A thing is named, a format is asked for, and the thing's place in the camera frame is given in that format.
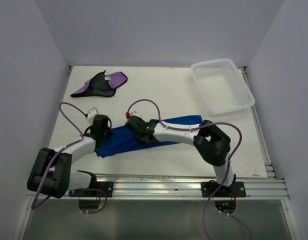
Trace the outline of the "blue towel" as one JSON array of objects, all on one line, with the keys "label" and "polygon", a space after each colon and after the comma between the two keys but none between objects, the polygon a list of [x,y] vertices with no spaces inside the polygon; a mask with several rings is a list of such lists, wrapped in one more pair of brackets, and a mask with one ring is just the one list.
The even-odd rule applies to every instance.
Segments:
[{"label": "blue towel", "polygon": [[[201,124],[203,122],[203,118],[201,115],[185,115],[180,117],[167,118],[163,121],[171,124],[195,125]],[[139,145],[133,134],[126,127],[115,127],[112,129],[112,131],[112,136],[107,139],[103,146],[96,151],[96,155],[98,157],[106,158],[126,152],[178,144],[177,142],[173,141],[164,141]]]}]

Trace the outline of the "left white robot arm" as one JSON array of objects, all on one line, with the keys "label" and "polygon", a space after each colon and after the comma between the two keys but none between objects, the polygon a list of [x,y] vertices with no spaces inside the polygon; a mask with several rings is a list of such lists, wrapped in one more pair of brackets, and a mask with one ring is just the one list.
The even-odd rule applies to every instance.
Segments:
[{"label": "left white robot arm", "polygon": [[98,184],[92,180],[92,175],[84,171],[72,172],[71,166],[100,149],[113,134],[111,126],[107,115],[97,114],[82,139],[61,148],[40,149],[27,180],[27,189],[40,190],[40,193],[57,199],[76,189],[89,197],[95,195]]}]

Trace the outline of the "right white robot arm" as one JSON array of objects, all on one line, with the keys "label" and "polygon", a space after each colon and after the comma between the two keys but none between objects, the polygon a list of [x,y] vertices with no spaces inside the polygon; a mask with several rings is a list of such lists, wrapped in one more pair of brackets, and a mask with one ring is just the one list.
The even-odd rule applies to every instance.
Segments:
[{"label": "right white robot arm", "polygon": [[213,166],[217,192],[229,196],[234,190],[236,175],[228,165],[231,139],[211,121],[201,124],[175,124],[152,119],[149,122],[133,115],[124,127],[129,130],[138,145],[174,142],[196,148],[202,159]]}]

